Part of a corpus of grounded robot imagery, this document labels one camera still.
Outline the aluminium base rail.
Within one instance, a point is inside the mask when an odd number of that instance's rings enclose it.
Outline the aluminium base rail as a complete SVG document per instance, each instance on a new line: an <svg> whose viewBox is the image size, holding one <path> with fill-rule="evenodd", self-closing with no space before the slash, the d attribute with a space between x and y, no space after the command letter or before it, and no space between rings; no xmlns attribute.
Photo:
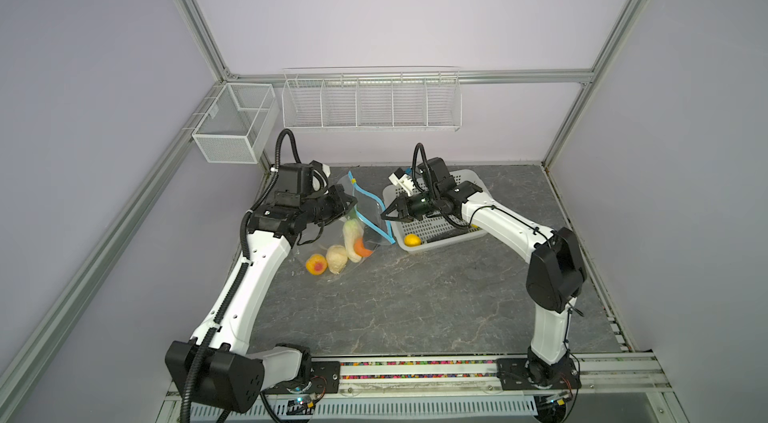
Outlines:
<svg viewBox="0 0 768 423"><path fill-rule="evenodd" d="M539 388L522 355L444 355L315 358L306 380L280 383L261 399L225 414L194 404L193 422L437 421L475 417L533 417L576 422L598 401L638 395L642 420L684 422L686 416L656 357L650 353L571 356L564 372Z"/></svg>

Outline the clear zip top bag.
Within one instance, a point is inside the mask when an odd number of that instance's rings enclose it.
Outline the clear zip top bag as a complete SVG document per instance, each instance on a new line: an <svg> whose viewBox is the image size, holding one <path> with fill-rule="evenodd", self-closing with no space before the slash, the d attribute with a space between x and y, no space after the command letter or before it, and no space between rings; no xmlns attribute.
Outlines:
<svg viewBox="0 0 768 423"><path fill-rule="evenodd" d="M395 243L392 226L381 218L383 200L364 189L358 174L348 171L336 183L353 199L342 217L323 227L310 225L301 246L289 259L312 275L340 275L373 255L380 247Z"/></svg>

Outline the white mesh wall box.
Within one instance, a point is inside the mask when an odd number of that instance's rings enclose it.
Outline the white mesh wall box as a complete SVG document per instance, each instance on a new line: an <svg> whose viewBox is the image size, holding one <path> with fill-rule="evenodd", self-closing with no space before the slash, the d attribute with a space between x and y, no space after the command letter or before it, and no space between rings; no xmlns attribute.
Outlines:
<svg viewBox="0 0 768 423"><path fill-rule="evenodd" d="M225 83L192 137L208 163L258 164L278 114L272 85Z"/></svg>

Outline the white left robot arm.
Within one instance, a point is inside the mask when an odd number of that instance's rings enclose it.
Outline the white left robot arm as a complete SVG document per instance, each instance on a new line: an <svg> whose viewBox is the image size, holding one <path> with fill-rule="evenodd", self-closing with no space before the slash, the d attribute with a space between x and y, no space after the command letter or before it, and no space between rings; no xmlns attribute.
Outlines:
<svg viewBox="0 0 768 423"><path fill-rule="evenodd" d="M244 213L238 229L240 255L202 323L186 341L171 343L165 364L179 391L179 419L188 422L192 407L220 409L225 421L267 401L267 390L287 386L304 390L313 383L311 353L301 345L278 344L250 352L260 308L282 263L303 243L310 226L323 231L345 216L355 200L317 161L301 160L294 133L276 140L269 178Z"/></svg>

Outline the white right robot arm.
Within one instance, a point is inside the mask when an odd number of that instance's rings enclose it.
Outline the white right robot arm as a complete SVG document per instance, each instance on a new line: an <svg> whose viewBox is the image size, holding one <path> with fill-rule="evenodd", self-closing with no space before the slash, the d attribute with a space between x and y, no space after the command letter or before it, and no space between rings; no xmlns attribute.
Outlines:
<svg viewBox="0 0 768 423"><path fill-rule="evenodd" d="M525 288L535 305L534 329L519 378L538 389L563 383L581 387L580 366L570 349L572 315L587 271L577 237L566 227L536 223L497 202L482 186L458 182L441 158L418 143L408 170L389 175L396 196L385 221L444 220L457 230L476 226L514 251L527 265Z"/></svg>

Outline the yellow red toy peach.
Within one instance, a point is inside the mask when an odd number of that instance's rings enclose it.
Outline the yellow red toy peach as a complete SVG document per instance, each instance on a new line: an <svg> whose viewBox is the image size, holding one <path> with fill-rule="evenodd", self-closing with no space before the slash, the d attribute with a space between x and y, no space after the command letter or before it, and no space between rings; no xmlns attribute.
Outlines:
<svg viewBox="0 0 768 423"><path fill-rule="evenodd" d="M328 268L326 258L321 254L313 254L305 262L306 270L315 276L322 275Z"/></svg>

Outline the beige toy potato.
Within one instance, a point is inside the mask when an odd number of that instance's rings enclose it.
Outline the beige toy potato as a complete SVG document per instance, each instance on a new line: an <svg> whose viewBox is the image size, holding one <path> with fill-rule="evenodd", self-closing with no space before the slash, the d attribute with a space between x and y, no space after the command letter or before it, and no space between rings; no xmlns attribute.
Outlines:
<svg viewBox="0 0 768 423"><path fill-rule="evenodd" d="M340 274L349 261L347 250L343 245L330 246L325 258L328 270L335 275Z"/></svg>

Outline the black toy avocado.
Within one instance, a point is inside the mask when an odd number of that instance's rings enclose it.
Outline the black toy avocado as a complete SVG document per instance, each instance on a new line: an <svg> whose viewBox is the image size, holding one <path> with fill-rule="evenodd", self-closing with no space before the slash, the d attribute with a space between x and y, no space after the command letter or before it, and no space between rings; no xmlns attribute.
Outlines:
<svg viewBox="0 0 768 423"><path fill-rule="evenodd" d="M408 208L409 211L414 215L423 215L431 211L431 203L426 199L412 199L408 202Z"/></svg>

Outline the yellow toy lemon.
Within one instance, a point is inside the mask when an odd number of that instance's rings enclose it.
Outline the yellow toy lemon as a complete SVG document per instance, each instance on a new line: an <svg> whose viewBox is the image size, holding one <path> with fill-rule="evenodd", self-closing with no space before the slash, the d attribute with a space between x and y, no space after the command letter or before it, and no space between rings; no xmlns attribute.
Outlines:
<svg viewBox="0 0 768 423"><path fill-rule="evenodd" d="M409 248L418 247L422 244L422 240L415 234L407 234L403 239L404 245Z"/></svg>

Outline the white toy cucumber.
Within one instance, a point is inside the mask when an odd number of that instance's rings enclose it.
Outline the white toy cucumber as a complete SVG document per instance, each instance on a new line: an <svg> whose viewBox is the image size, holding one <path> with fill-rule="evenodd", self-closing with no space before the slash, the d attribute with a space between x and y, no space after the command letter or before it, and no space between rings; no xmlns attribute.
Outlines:
<svg viewBox="0 0 768 423"><path fill-rule="evenodd" d="M349 260L359 263L363 258L358 256L353 250L353 244L357 238L363 237L364 230L357 219L348 219L344 222L343 229L344 246L347 250Z"/></svg>

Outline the orange toy carrot piece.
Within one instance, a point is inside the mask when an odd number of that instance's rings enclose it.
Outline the orange toy carrot piece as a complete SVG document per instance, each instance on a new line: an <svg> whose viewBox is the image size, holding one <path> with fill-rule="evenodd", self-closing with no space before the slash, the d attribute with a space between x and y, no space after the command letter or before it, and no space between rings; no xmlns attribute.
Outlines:
<svg viewBox="0 0 768 423"><path fill-rule="evenodd" d="M367 258L373 254L373 251L365 246L365 242L362 237L355 240L353 244L353 250L361 258Z"/></svg>

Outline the white perforated plastic basket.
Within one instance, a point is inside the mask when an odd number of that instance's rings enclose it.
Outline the white perforated plastic basket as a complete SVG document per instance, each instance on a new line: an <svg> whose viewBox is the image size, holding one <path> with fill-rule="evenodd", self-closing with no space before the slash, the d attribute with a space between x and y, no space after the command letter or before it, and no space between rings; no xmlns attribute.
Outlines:
<svg viewBox="0 0 768 423"><path fill-rule="evenodd" d="M450 172L457 185L465 181L479 186L481 190L490 195L487 186L482 182L476 172L468 169L455 170ZM394 185L388 185L383 190L384 208L392 204L397 197L405 194L402 188ZM438 212L432 212L424 215L421 220L414 217L410 222L389 222L392 228L395 243L404 251L410 253L424 252L428 250L439 249L450 245L472 241L481 238L487 234L485 230L477 226L470 229L459 229L452 226ZM420 244L409 246L406 244L406 237L414 235L419 238Z"/></svg>

